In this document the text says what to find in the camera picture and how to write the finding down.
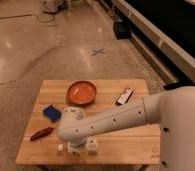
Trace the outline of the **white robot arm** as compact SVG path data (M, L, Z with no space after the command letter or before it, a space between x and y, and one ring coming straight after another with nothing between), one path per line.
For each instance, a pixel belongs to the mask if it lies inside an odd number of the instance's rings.
M160 127L161 171L195 171L195 86L152 94L86 118L66 112L58 136L78 146L90 136L147 124Z

